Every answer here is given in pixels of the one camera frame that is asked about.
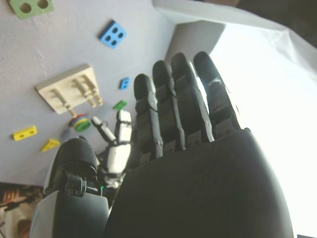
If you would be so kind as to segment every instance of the blue block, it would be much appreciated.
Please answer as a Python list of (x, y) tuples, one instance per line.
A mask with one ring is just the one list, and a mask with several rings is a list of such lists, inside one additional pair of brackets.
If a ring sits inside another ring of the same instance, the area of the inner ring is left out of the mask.
[(129, 84), (130, 84), (130, 78), (124, 78), (123, 80), (121, 80), (120, 82), (120, 89), (121, 90), (124, 90), (126, 88), (129, 87)]
[(112, 21), (107, 28), (100, 34), (99, 39), (102, 43), (114, 49), (127, 36), (125, 30), (115, 21)]

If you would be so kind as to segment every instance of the white robotic hand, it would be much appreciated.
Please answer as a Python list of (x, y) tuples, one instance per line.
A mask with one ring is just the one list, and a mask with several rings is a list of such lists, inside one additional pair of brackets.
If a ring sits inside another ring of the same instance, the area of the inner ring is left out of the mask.
[(117, 113), (117, 123), (114, 134), (107, 124), (99, 118), (92, 118), (93, 125), (97, 128), (103, 139), (108, 142), (107, 158), (104, 161), (105, 182), (107, 187), (118, 188), (124, 177), (124, 169), (131, 152), (131, 115), (120, 110)]

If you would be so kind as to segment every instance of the person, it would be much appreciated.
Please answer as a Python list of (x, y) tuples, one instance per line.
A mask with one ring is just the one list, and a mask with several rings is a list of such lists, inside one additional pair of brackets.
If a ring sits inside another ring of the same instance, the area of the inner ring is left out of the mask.
[(36, 204), (43, 198), (40, 188), (32, 193), (35, 201), (31, 204), (21, 203), (19, 207), (5, 211), (7, 204), (19, 202), (27, 197), (20, 189), (7, 189), (3, 192), (0, 208), (0, 238), (28, 238), (33, 212)]

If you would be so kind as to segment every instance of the bright white light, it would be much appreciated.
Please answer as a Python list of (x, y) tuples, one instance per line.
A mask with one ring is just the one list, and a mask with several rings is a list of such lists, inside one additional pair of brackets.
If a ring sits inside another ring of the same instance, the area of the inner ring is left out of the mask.
[(317, 237), (317, 87), (275, 49), (281, 37), (228, 25), (211, 58), (276, 172), (295, 231)]

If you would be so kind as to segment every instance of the green ring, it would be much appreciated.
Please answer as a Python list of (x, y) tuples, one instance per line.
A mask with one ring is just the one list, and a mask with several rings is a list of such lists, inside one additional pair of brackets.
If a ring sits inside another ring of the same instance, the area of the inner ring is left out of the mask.
[(86, 130), (88, 127), (90, 127), (90, 122), (84, 121), (75, 127), (75, 131), (82, 132), (82, 131)]

